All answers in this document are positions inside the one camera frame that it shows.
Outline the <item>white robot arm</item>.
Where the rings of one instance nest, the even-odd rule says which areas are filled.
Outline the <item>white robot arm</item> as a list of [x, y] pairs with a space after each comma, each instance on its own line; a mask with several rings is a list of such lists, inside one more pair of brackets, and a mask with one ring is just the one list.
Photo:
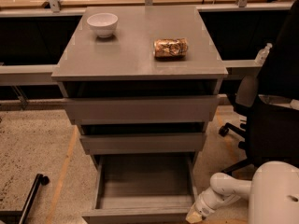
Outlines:
[[299, 224], [299, 169], [281, 161], [260, 166], [251, 181], [214, 174], [186, 216], [201, 222], [217, 209], [240, 198], [249, 201], [249, 224]]

